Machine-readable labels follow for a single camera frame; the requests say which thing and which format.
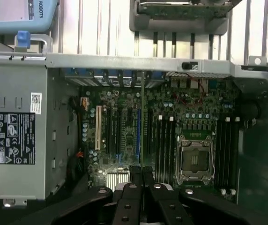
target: green circuit board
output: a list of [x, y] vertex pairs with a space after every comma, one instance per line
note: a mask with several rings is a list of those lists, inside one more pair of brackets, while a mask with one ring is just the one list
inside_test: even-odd
[[[210, 136], [215, 151], [217, 122], [233, 117], [239, 90], [231, 80], [197, 83], [172, 78], [143, 94], [140, 88], [82, 89], [82, 141], [88, 146], [92, 186], [114, 189], [117, 183], [129, 181], [130, 165], [140, 165], [151, 166], [156, 181], [176, 187], [177, 139], [181, 135], [188, 140]], [[181, 186], [212, 188], [213, 182], [187, 181]]]

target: motherboard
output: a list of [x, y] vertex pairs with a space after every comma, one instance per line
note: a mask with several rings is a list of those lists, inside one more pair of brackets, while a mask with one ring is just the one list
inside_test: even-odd
[[114, 190], [140, 165], [173, 187], [232, 188], [238, 96], [228, 79], [171, 77], [144, 90], [82, 87], [89, 184]]

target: power supply label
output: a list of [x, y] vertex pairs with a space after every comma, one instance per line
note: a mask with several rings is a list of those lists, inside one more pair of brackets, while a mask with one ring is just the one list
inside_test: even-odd
[[35, 165], [35, 113], [0, 112], [0, 164]]

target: blue latch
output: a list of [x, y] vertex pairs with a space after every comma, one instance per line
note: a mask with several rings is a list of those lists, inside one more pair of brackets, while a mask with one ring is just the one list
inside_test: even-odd
[[17, 32], [17, 47], [30, 48], [31, 34], [28, 31], [20, 30]]

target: white sticker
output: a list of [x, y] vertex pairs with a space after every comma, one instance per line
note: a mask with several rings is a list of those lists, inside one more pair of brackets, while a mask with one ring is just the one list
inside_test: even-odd
[[30, 113], [41, 114], [41, 96], [42, 93], [31, 93]]

